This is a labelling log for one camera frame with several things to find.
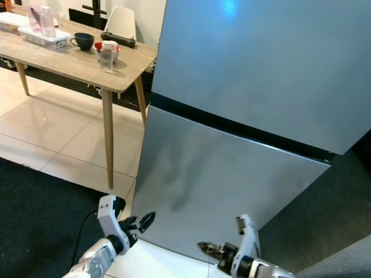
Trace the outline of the large black floor mat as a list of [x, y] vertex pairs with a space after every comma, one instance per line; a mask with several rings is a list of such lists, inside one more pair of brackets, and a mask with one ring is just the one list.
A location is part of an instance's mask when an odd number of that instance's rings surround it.
[[61, 278], [103, 236], [103, 192], [2, 159], [0, 278]]

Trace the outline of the clear bottle white cap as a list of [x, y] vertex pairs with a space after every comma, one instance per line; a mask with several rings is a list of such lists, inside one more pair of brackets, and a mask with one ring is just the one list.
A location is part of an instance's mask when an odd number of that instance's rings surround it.
[[117, 43], [114, 41], [103, 41], [100, 49], [100, 64], [103, 72], [113, 72], [114, 50]]

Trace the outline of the white bowl red inside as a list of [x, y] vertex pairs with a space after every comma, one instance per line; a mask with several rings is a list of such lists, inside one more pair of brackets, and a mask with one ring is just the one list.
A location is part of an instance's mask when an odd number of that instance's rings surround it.
[[94, 55], [96, 56], [96, 58], [98, 60], [100, 60], [100, 52], [101, 52], [101, 48], [103, 47], [104, 43], [108, 43], [108, 44], [113, 45], [113, 56], [112, 56], [112, 58], [113, 58], [113, 61], [116, 61], [119, 58], [121, 46], [117, 42], [114, 42], [114, 41], [101, 41], [101, 42], [94, 43], [94, 45], [93, 45]]

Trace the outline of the light wooden table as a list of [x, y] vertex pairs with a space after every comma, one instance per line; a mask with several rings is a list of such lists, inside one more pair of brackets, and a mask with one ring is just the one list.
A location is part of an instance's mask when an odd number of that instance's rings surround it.
[[52, 50], [22, 39], [21, 35], [0, 32], [0, 56], [14, 61], [22, 82], [26, 81], [24, 66], [37, 67], [66, 78], [101, 88], [101, 109], [106, 146], [108, 187], [114, 188], [114, 125], [113, 94], [124, 93], [130, 86], [137, 90], [141, 121], [145, 122], [146, 98], [141, 74], [157, 57], [157, 49], [138, 42], [135, 48], [123, 47], [111, 74], [100, 69], [93, 54], [65, 47]]

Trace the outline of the dark blue mug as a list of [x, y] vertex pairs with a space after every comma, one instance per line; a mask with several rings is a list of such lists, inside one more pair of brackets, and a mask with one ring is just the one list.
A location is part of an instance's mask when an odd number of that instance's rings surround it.
[[70, 42], [82, 51], [89, 51], [95, 43], [95, 37], [91, 34], [85, 34], [84, 32], [77, 32], [70, 39]]

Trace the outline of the clear pink plastic bag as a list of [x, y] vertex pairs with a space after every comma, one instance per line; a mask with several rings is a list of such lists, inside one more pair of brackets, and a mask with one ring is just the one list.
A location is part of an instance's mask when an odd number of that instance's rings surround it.
[[27, 6], [27, 16], [30, 27], [35, 34], [43, 35], [48, 39], [56, 39], [56, 27], [59, 25], [59, 14], [48, 6]]

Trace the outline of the white lidded food container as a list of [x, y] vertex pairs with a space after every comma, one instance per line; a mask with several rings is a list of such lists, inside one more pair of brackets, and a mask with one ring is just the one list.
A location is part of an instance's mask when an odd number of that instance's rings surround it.
[[19, 27], [28, 27], [30, 21], [27, 16], [11, 12], [0, 13], [0, 29], [7, 32], [18, 32]]

